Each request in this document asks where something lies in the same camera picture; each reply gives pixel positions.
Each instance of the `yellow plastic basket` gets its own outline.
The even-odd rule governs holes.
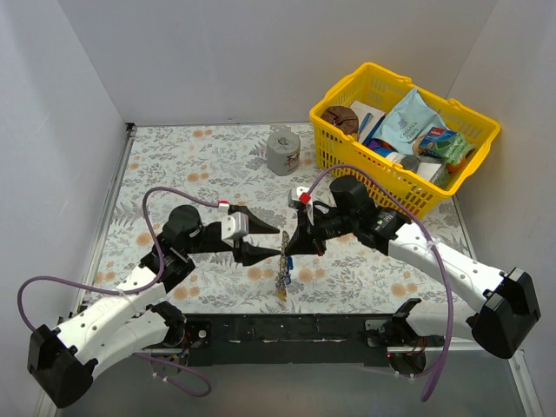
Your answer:
[[[489,117],[467,108],[457,100],[446,100],[417,86],[428,107],[437,111],[448,128],[464,134],[474,143],[475,150],[467,157],[466,165],[450,175],[446,189],[440,189],[413,172],[404,170],[359,144],[355,135],[344,135],[335,126],[323,121],[321,114],[330,106],[349,107],[355,100],[383,111],[394,105],[415,87],[411,78],[399,76],[375,63],[364,63],[353,74],[342,78],[309,113],[314,125],[316,160],[322,168],[338,163],[350,163],[374,177],[397,197],[409,210],[422,218],[438,202],[450,198],[464,180],[481,165],[490,145],[500,132],[500,125]],[[380,205],[397,207],[367,178],[352,169],[335,169],[334,175],[355,175],[368,188],[371,197]]]

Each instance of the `white wall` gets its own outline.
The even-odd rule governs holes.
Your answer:
[[[55,0],[0,0],[0,50],[0,415],[29,417],[41,389],[17,288],[81,279],[125,126]],[[53,325],[75,297],[37,284],[25,307]]]
[[[542,318],[526,362],[556,415],[556,3],[499,0],[450,96],[502,124],[459,196],[479,258],[534,279]]]
[[[59,0],[126,122],[305,121],[374,61],[444,96],[496,0]]]

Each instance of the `gray tape roll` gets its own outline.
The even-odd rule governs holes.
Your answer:
[[[272,133],[267,140],[267,165],[277,175],[289,175],[299,166],[299,136],[289,130]]]

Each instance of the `light blue plastic bag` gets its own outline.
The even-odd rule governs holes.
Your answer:
[[[401,154],[413,155],[415,140],[426,135],[431,128],[446,129],[447,126],[413,87],[386,115],[373,139],[386,142]]]

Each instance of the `wire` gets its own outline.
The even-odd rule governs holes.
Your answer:
[[[169,193],[172,193],[172,194],[177,194],[177,195],[180,195],[181,197],[190,199],[192,202],[196,202],[196,203],[201,204],[203,206],[211,207],[213,209],[217,209],[218,204],[215,203],[215,202],[205,202],[205,201],[203,201],[203,200],[201,200],[197,197],[193,197],[192,195],[189,195],[188,193],[184,193],[183,191],[180,191],[179,189],[171,189],[169,187],[153,187],[152,189],[147,191],[142,198],[142,216],[145,219],[145,222],[147,223],[147,228],[149,229],[149,233],[150,233],[150,235],[153,239],[153,243],[155,244],[156,254],[158,256],[158,259],[161,260],[161,259],[163,259],[162,248],[160,247],[160,243],[156,239],[156,233],[155,233],[155,230],[153,229],[152,223],[150,222],[149,210],[147,209],[147,201],[149,200],[149,196],[151,194],[155,193],[156,191],[166,191],[166,192],[169,192]],[[149,289],[149,288],[153,287],[157,282],[160,281],[160,279],[162,277],[162,274],[164,274],[164,262],[159,261],[158,264],[159,264],[158,273],[156,274],[156,277],[153,281],[151,281],[148,284],[143,285],[142,287],[139,287],[139,288],[134,288],[134,289],[129,290],[129,291],[122,291],[122,294],[135,295],[135,294],[141,293],[142,291],[144,291],[146,289]],[[97,288],[97,287],[93,287],[93,286],[90,286],[90,285],[85,285],[85,284],[82,284],[82,283],[79,283],[79,282],[73,282],[73,281],[70,281],[70,280],[65,280],[63,278],[57,278],[55,276],[40,275],[40,276],[34,276],[33,278],[29,278],[26,282],[24,282],[22,284],[22,286],[17,291],[17,310],[19,311],[19,315],[21,315],[21,318],[22,318],[23,322],[30,329],[31,332],[34,332],[36,330],[36,328],[30,322],[30,320],[27,317],[27,314],[25,313],[25,310],[23,308],[23,291],[31,283],[36,282],[36,281],[57,282],[59,284],[68,285],[68,286],[74,287],[74,288],[85,289],[87,291],[90,291],[90,292],[93,292],[93,293],[99,293],[99,294],[103,294],[103,295],[122,295],[119,291],[115,291],[113,289]]]
[[[436,243],[434,242],[433,237],[431,236],[430,233],[428,233],[428,230],[425,227],[425,225],[422,223],[422,221],[419,220],[417,218],[417,216],[415,216],[411,211],[409,211],[390,192],[388,192],[384,187],[382,187],[371,175],[369,175],[367,172],[363,171],[362,169],[359,169],[356,166],[351,165],[349,163],[341,163],[341,164],[338,164],[338,165],[334,165],[334,166],[326,169],[325,171],[321,172],[321,174],[317,177],[317,179],[314,180],[313,185],[311,185],[311,187],[309,188],[308,194],[311,194],[313,192],[314,188],[319,184],[319,182],[321,182],[322,178],[324,178],[325,175],[327,175],[333,169],[339,169],[339,168],[352,169],[353,171],[357,171],[360,174],[362,174],[363,176],[365,176],[372,184],[374,184],[374,186],[376,188],[378,188],[384,195],[386,195],[396,206],[398,206],[400,208],[401,211],[404,212],[404,214],[407,215],[407,217],[409,217],[419,227],[420,231],[422,232],[422,234],[427,239],[427,242],[429,242],[432,245],[431,250],[433,252],[434,257],[436,258],[436,261],[438,262],[438,266],[439,266],[439,269],[440,269],[440,275],[442,276],[442,281],[444,282],[444,287],[446,288],[446,298],[447,298],[447,304],[448,304],[448,320],[447,320],[447,325],[446,325],[446,338],[445,338],[445,341],[444,341],[444,347],[442,348],[442,352],[440,353],[440,356],[439,356],[438,360],[426,371],[415,375],[416,377],[421,377],[421,376],[431,374],[431,376],[427,379],[427,382],[425,383],[425,386],[423,387],[423,392],[421,393],[421,396],[420,396],[421,401],[423,401],[423,402],[427,401],[430,398],[431,394],[433,393],[434,389],[436,388],[436,384],[438,383],[440,375],[442,374],[442,370],[444,369],[444,366],[446,365],[448,350],[450,348],[450,343],[452,342],[453,297],[452,297],[452,288],[450,286],[450,281],[448,279],[448,274],[447,274],[447,271],[446,271],[446,267],[444,266],[444,262],[442,261],[442,257],[440,256],[440,252],[438,251],[438,248],[436,247]],[[380,370],[375,370],[375,369],[366,369],[366,370],[368,372],[374,372],[376,374],[392,375],[390,373],[380,371]]]
[[[154,373],[155,376],[158,376],[159,378],[162,378],[164,381],[167,381],[170,384],[175,385],[176,387],[180,388],[182,391],[185,391],[186,393],[188,393],[190,395],[193,395],[194,397],[198,397],[198,398],[206,397],[212,391],[212,385],[210,385],[209,379],[205,375],[201,374],[199,371],[195,371],[194,369],[192,369],[190,367],[184,367],[183,365],[180,365],[179,363],[165,361],[164,359],[153,358],[149,354],[133,354],[133,355],[136,356],[137,358],[141,358],[141,359],[144,359],[144,360],[149,361],[149,362],[162,363],[163,365],[169,365],[171,367],[176,367],[178,369],[181,369],[184,372],[188,372],[188,373],[193,374],[193,375],[197,376],[198,378],[202,379],[203,382],[207,385],[207,390],[203,391],[203,392],[199,392],[199,391],[195,391],[194,389],[191,389],[189,387],[186,387],[185,385],[183,385],[181,382],[175,380],[174,378],[171,378],[171,377],[168,377],[166,375],[159,374],[159,373]]]

